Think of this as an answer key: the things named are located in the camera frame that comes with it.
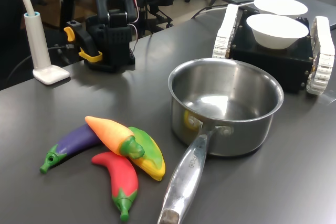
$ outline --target white track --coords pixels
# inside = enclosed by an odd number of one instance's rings
[[[310,36],[314,64],[308,77],[307,92],[319,95],[323,94],[328,85],[335,58],[329,20],[326,17],[316,17]]]

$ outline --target black cable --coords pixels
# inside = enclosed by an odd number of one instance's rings
[[[145,3],[145,16],[146,16],[146,21],[145,21],[145,23],[146,23],[146,25],[147,25],[147,27],[148,27],[148,31],[150,31],[151,32],[151,34],[153,34],[152,33],[152,31],[150,30],[151,28],[150,28],[150,26],[149,26],[149,22],[148,22],[148,7],[147,7],[147,0],[143,0],[144,1],[144,3]]]
[[[70,47],[69,45],[66,45],[66,46],[60,46],[60,47],[49,47],[48,48],[48,51],[49,50],[56,50],[56,49],[71,49],[72,47]],[[6,89],[7,88],[7,85],[8,85],[8,82],[10,80],[10,78],[12,77],[12,75],[15,73],[15,71],[20,67],[22,66],[23,63],[25,63],[28,59],[31,58],[32,55],[29,55],[28,57],[24,58],[22,61],[20,61],[20,63],[18,65],[16,65],[13,70],[10,72],[10,74],[8,75],[8,77],[6,78],[6,81],[5,81],[5,86],[4,88]]]
[[[244,4],[244,3],[249,3],[249,2],[252,2],[252,1],[241,1],[241,2],[236,2],[236,3],[232,3],[233,5],[240,5],[240,4]],[[212,9],[213,7],[226,7],[228,6],[229,4],[223,4],[223,5],[211,5],[211,6],[207,6],[207,7],[204,7],[202,9],[200,9],[191,19],[195,18],[198,14],[201,13],[201,11],[205,10],[205,9]]]

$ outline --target toy chili pepper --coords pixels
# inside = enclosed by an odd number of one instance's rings
[[[143,157],[138,159],[131,158],[131,160],[152,178],[161,181],[166,171],[166,166],[159,147],[146,132],[135,127],[129,127],[129,129],[134,133],[135,139],[145,150]]]
[[[142,146],[135,141],[134,133],[120,123],[93,116],[85,117],[85,121],[103,144],[114,153],[133,159],[145,154]]]
[[[100,143],[101,141],[95,132],[85,124],[70,132],[50,149],[44,165],[40,168],[40,172],[47,173],[50,167],[58,164],[65,157],[74,155]]]
[[[111,176],[112,199],[117,208],[121,211],[120,219],[127,221],[128,210],[138,192],[138,177],[134,167],[127,158],[113,152],[100,153],[92,158],[96,165],[105,166]]]

